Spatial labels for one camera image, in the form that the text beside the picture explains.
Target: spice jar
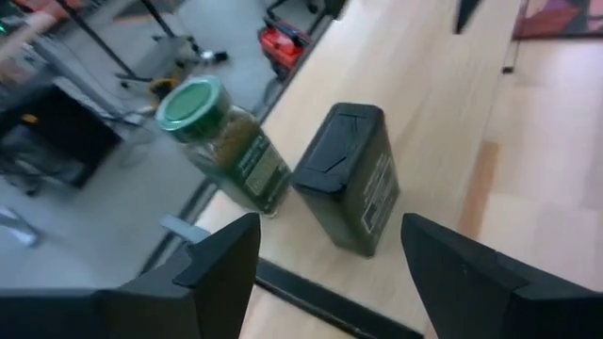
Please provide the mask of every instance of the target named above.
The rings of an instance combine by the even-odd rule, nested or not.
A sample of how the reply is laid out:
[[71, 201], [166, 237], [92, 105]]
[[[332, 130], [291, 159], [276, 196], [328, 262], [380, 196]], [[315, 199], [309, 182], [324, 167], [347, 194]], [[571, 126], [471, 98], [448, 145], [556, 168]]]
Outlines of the spice jar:
[[159, 105], [156, 120], [233, 201], [276, 213], [291, 171], [255, 117], [232, 105], [217, 77], [196, 77], [174, 89]]

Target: gray floor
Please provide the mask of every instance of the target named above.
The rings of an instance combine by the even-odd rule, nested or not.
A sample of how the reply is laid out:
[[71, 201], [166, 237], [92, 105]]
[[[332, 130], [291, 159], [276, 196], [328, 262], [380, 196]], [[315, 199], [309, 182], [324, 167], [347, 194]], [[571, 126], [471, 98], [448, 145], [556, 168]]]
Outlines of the gray floor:
[[[128, 63], [148, 53], [159, 34], [153, 22], [114, 23], [127, 5], [113, 1], [88, 18], [92, 27]], [[192, 33], [205, 49], [227, 50], [231, 61], [196, 73], [214, 73], [237, 105], [258, 106], [273, 73], [262, 55], [256, 31], [262, 26], [264, 4], [259, 0], [188, 0], [180, 15], [167, 15], [177, 32]], [[302, 0], [277, 10], [301, 28], [313, 16]], [[83, 32], [74, 32], [57, 49], [74, 70], [120, 109], [147, 105], [145, 96], [118, 86], [117, 66]], [[22, 247], [0, 228], [0, 287], [115, 286], [133, 278], [165, 234], [158, 221], [177, 214], [202, 175], [179, 153], [174, 142], [155, 129], [152, 143], [133, 147], [146, 130], [124, 134], [126, 141], [81, 191], [48, 183], [31, 199], [0, 180], [0, 205], [16, 209], [44, 234], [34, 249]]]

